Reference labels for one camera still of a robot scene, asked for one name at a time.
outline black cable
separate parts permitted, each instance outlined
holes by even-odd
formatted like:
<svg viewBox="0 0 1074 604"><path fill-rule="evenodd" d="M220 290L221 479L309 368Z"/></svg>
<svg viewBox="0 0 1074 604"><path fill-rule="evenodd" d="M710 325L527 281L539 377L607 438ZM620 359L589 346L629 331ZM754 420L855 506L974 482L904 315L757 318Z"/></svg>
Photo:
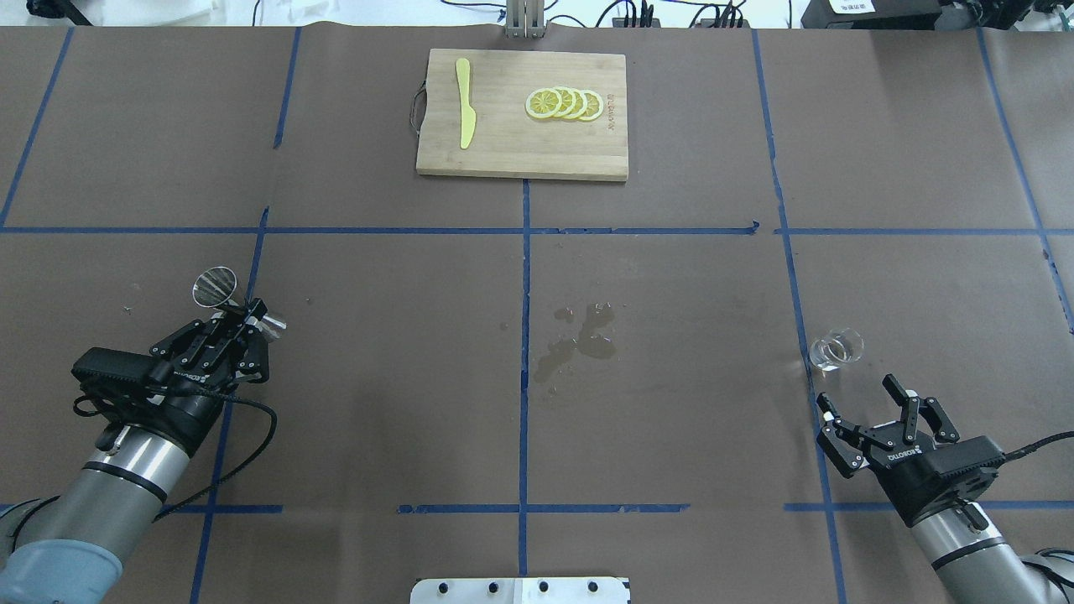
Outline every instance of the black cable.
<svg viewBox="0 0 1074 604"><path fill-rule="evenodd" d="M26 516L23 516L23 519L18 521L18 526L16 526L15 530L11 533L11 550L13 552L15 551L15 544L18 543L18 535L19 535L19 533L23 532L23 527L26 527L26 523L30 520L30 517L33 516L34 514L37 514L38 512L41 512L42 507L48 505L49 503L53 503L54 501L56 501L58 499L60 499L60 495L53 495L53 497L50 497L50 498L42 501L38 505L33 506L33 509L31 509L30 512L28 512Z"/></svg>
<svg viewBox="0 0 1074 604"><path fill-rule="evenodd" d="M1060 432L1058 434L1053 434L1047 438L1041 438L1040 441L1033 443L1032 445L1026 445L1020 449L1015 449L1008 454L1003 454L1003 461L1005 463L1007 461L1015 461L1021 459L1031 452L1035 452L1036 449L1045 445L1050 445L1051 443L1055 443L1056 441L1062 441L1063 438L1074 438L1074 432Z"/></svg>
<svg viewBox="0 0 1074 604"><path fill-rule="evenodd" d="M700 17L701 13L703 13L705 10L709 9L709 8L712 8L712 9L716 10L716 19L719 19L720 18L720 4L703 4L700 9L697 10L696 13L694 13L694 18L690 19L690 25L686 26L686 28L690 29L690 28L693 28L695 25L697 25L697 18Z"/></svg>
<svg viewBox="0 0 1074 604"><path fill-rule="evenodd" d="M506 4L493 4L492 2L454 2L452 0L440 0L442 4L449 4L451 6L492 6L493 9L506 9Z"/></svg>
<svg viewBox="0 0 1074 604"><path fill-rule="evenodd" d="M582 27L585 27L584 23L578 20L576 17L572 17L570 15L555 15L554 17L549 17L548 23L552 23L555 19L570 19L570 20L577 23L578 25L580 25Z"/></svg>
<svg viewBox="0 0 1074 604"><path fill-rule="evenodd" d="M638 18L638 5L634 3L634 0L615 0L611 4L608 4L608 8L605 9L605 12L600 13L600 17L597 18L597 24L595 26L593 26L593 27L600 27L600 21L604 20L604 18L608 15L608 13L611 12L612 9L615 8L616 4L620 4L622 2L626 2L627 4L629 4L629 6L630 6L630 13L629 14L633 15L634 19L637 19Z"/></svg>
<svg viewBox="0 0 1074 604"><path fill-rule="evenodd" d="M253 407L256 409L264 412L265 414L268 415L268 421L270 421L270 423L268 423L268 431L265 433L265 437L261 441L261 444L258 445L258 448L255 449L253 452L249 455L249 457L247 457L245 460L243 460L242 463L240 463L238 465L236 465L234 470L232 470L231 472L228 472L223 476L220 476L219 479L215 480L212 485L205 487L204 489L198 491L197 493L188 497L187 499L180 501L179 503L177 503L175 505L170 506L168 509L164 509L163 512L161 512L160 514L158 514L156 518L153 519L154 522L156 522L157 520L160 520L161 518L163 518L165 516L169 516L171 514L174 514L174 513L178 512L183 507L186 507L187 505L190 505L191 503L193 503L193 502L198 501L199 499L205 497L209 492L215 491L218 488L220 488L221 485L223 485L224 483L227 483L228 480L230 480L231 478L233 478L236 474L238 474L240 472L242 472L243 470L245 470L247 465L249 465L250 463L252 463L253 460L258 458L258 456L260 456L262 452L264 452L264 450L268 447L268 443L272 442L273 436L276 435L276 423L277 423L276 412L274 412L272 409L272 407L270 407L268 405L259 403L257 401L250 401L250 400L247 400L247 399L240 399L238 397L230 397L228 394L218 394L216 392L211 392L208 390L199 390L198 394L201 394L203 397L209 397L209 398L213 398L213 399L218 399L218 400L221 400L221 401L228 401L228 402L231 402L231 403L238 403L241 405L250 406L250 407Z"/></svg>
<svg viewBox="0 0 1074 604"><path fill-rule="evenodd" d="M86 401L93 402L93 411L85 411L78 406L81 403L84 403ZM74 407L74 414L77 415L78 417L95 417L101 415L101 407L104 405L105 403L101 399L86 394L84 397L78 397L77 399L75 399L74 404L72 406Z"/></svg>
<svg viewBox="0 0 1074 604"><path fill-rule="evenodd" d="M1045 547L1044 549L1039 549L1036 551L1037 556L1043 556L1045 558L1063 559L1061 556L1056 556L1056 553L1062 553L1063 556L1074 556L1074 550L1060 549L1058 547Z"/></svg>

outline blue tape line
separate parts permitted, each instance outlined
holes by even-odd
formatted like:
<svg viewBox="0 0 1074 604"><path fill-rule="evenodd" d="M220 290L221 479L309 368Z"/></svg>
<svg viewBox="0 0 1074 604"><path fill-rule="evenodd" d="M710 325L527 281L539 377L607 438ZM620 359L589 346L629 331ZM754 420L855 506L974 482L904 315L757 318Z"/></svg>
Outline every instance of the blue tape line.
<svg viewBox="0 0 1074 604"><path fill-rule="evenodd" d="M978 501L985 509L1074 509L1074 501ZM895 512L887 502L785 503L784 512Z"/></svg>
<svg viewBox="0 0 1074 604"><path fill-rule="evenodd" d="M291 62L287 68L287 84L284 86L284 102L279 105L279 121L276 123L276 139L272 148L279 148L284 142L284 125L287 124L287 107L291 103L291 84L294 82L294 63L299 58L299 41L302 39L302 28L294 28L294 41L291 42Z"/></svg>
<svg viewBox="0 0 1074 604"><path fill-rule="evenodd" d="M2 227L0 232L32 234L252 234L257 227Z"/></svg>
<svg viewBox="0 0 1074 604"><path fill-rule="evenodd" d="M205 577L205 558L208 556L208 540L213 534L213 513L205 514L202 523L202 541L198 546L198 564L194 566L194 580L190 586L190 604L198 604L201 598L201 584Z"/></svg>
<svg viewBox="0 0 1074 604"><path fill-rule="evenodd" d="M513 503L470 503L447 505L401 505L396 514L518 514Z"/></svg>
<svg viewBox="0 0 1074 604"><path fill-rule="evenodd" d="M520 235L522 229L438 227L268 227L272 234Z"/></svg>
<svg viewBox="0 0 1074 604"><path fill-rule="evenodd" d="M681 514L688 503L531 504L532 514Z"/></svg>
<svg viewBox="0 0 1074 604"><path fill-rule="evenodd" d="M567 227L533 229L535 235L752 235L760 228L754 220L752 227L719 228L634 228L634 227Z"/></svg>
<svg viewBox="0 0 1074 604"><path fill-rule="evenodd" d="M752 235L760 228L753 227L699 228L699 229L638 229L611 227L567 227L531 229L531 235ZM521 235L522 229L498 227L0 227L0 232L31 234L389 234L389 235Z"/></svg>
<svg viewBox="0 0 1074 604"><path fill-rule="evenodd" d="M60 46L60 54L56 57L56 64L53 66L53 75L48 78L48 85L45 86L45 95L41 98L41 105L38 106L38 115L33 118L33 126L30 127L30 135L26 138L23 156L18 158L18 166L15 167L15 175L11 179L11 187L8 188L8 197L4 199L3 208L0 210L0 227L3 227L4 222L8 221L8 213L11 212L12 202L15 201L18 182L23 178L23 171L26 169L27 160L30 159L30 149L33 148L33 142L38 139L38 129L41 128L41 120L45 117L45 107L48 106L48 99L53 96L53 89L56 88L56 80L60 76L60 68L63 66L68 48L71 47L71 38L73 35L74 28L69 27L67 35L63 37L63 45Z"/></svg>
<svg viewBox="0 0 1074 604"><path fill-rule="evenodd" d="M268 226L268 208L261 212L261 222L258 225L258 242L253 245L253 261L250 262L250 278L246 281L246 301L253 300L253 286L258 283L258 269L261 267L261 248L265 243L265 228Z"/></svg>
<svg viewBox="0 0 1074 604"><path fill-rule="evenodd" d="M788 235L1035 235L1034 229L775 229Z"/></svg>
<svg viewBox="0 0 1074 604"><path fill-rule="evenodd" d="M760 55L760 40L757 30L750 30L753 37L753 55L757 67L757 86L760 91L760 106L765 117L765 133L768 140L768 158L772 169L772 186L775 188L775 198L780 203L780 227L783 230L783 255L787 263L787 276L790 279L790 299L795 310L795 325L798 329L798 348L802 357L802 365L806 368L806 380L809 385L809 405L813 409L814 421L817 418L816 408L813 406L814 386L813 370L809 361L809 344L806 341L806 321L802 317L801 298L798 293L798 273L795 270L794 250L790 247L790 234L787 232L789 225L787 221L787 208L783 198L783 185L780 183L780 174L775 169L775 134L772 130L772 116L768 104L768 87L765 84L765 67ZM821 473L821 492L824 502L831 504L831 488L828 483L828 468L825 464L824 454L821 447L816 447L816 462ZM846 585L843 580L843 562L839 551L839 535L836 532L836 516L830 509L825 510L825 520L828 526L828 544L831 550L831 565L834 572L836 594L839 604L846 604Z"/></svg>
<svg viewBox="0 0 1074 604"><path fill-rule="evenodd" d="M526 514L681 514L688 503L531 503ZM519 514L512 503L462 503L436 505L401 505L400 515L418 514Z"/></svg>
<svg viewBox="0 0 1074 604"><path fill-rule="evenodd" d="M528 573L529 504L529 181L522 181L522 356L519 372L519 576Z"/></svg>
<svg viewBox="0 0 1074 604"><path fill-rule="evenodd" d="M208 514L207 505L188 505L175 510L175 514ZM217 505L214 515L219 514L282 514L282 505Z"/></svg>
<svg viewBox="0 0 1074 604"><path fill-rule="evenodd" d="M988 76L988 88L992 92L992 101L996 103L996 113L999 115L1000 125L1003 127L1003 135L1006 138L1007 146L1011 148L1011 157L1014 159L1015 169L1018 171L1018 179L1021 182L1021 189L1026 193L1026 202L1029 204L1030 214L1033 215L1033 225L1041 238L1041 246L1051 271L1051 281L1056 286L1056 293L1059 294L1059 302L1063 307L1063 315L1066 318L1066 329L1074 334L1074 313L1071 312L1070 299L1066 297L1066 289L1063 287L1063 279L1059 276L1059 269L1056 268L1056 256L1051 253L1051 244L1048 243L1048 235L1044 230L1044 222L1041 220L1041 213L1036 207L1036 199L1033 197L1033 189L1029 186L1029 178L1026 177L1026 169L1021 163L1021 154L1018 153L1018 145L1011 134L1011 125L1007 124L1006 112L1003 110L1003 101L1000 99L999 88L996 87L996 76L992 73L992 62L988 58L988 45L985 44L985 30L977 28L977 46L981 48L981 60L985 66L985 74Z"/></svg>

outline glass cup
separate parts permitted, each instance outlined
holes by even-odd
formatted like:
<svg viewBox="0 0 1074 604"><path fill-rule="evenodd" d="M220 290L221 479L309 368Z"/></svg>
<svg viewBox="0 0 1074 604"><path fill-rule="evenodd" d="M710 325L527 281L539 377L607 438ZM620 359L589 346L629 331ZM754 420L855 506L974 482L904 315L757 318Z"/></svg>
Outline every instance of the glass cup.
<svg viewBox="0 0 1074 604"><path fill-rule="evenodd" d="M851 328L833 329L809 347L809 360L821 371L834 371L861 358L866 341Z"/></svg>

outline wooden cutting board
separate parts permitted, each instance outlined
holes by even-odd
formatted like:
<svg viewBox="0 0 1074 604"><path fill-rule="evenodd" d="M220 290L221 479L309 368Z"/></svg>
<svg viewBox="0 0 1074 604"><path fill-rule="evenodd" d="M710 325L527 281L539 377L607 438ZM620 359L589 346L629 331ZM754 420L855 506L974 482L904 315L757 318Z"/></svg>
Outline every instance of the wooden cutting board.
<svg viewBox="0 0 1074 604"><path fill-rule="evenodd" d="M477 127L460 147L455 60L470 61L470 105ZM593 121L529 117L537 88L589 88L605 99ZM446 176L626 181L626 57L581 53L433 48L427 104L418 141L418 173Z"/></svg>

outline lemon slice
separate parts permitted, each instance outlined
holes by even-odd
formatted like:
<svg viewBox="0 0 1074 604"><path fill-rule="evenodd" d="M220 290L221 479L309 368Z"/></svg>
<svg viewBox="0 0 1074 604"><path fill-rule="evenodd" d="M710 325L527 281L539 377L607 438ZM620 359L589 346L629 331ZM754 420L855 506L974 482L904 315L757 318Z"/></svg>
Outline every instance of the lemon slice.
<svg viewBox="0 0 1074 604"><path fill-rule="evenodd" d="M585 98L585 111L578 116L579 121L593 121L604 113L604 97L593 90L579 90L579 95Z"/></svg>
<svg viewBox="0 0 1074 604"><path fill-rule="evenodd" d="M578 89L572 89L572 92L576 97L578 97L579 103L575 107L575 111L563 116L564 119L578 119L579 117L585 115L585 110L590 106L589 96L583 95L582 91Z"/></svg>
<svg viewBox="0 0 1074 604"><path fill-rule="evenodd" d="M526 97L526 113L535 119L548 119L560 111L563 96L555 88L538 88Z"/></svg>
<svg viewBox="0 0 1074 604"><path fill-rule="evenodd" d="M580 103L578 100L578 90L567 86L556 86L555 89L563 99L560 103L560 111L555 112L555 117L563 117L568 113L574 113Z"/></svg>

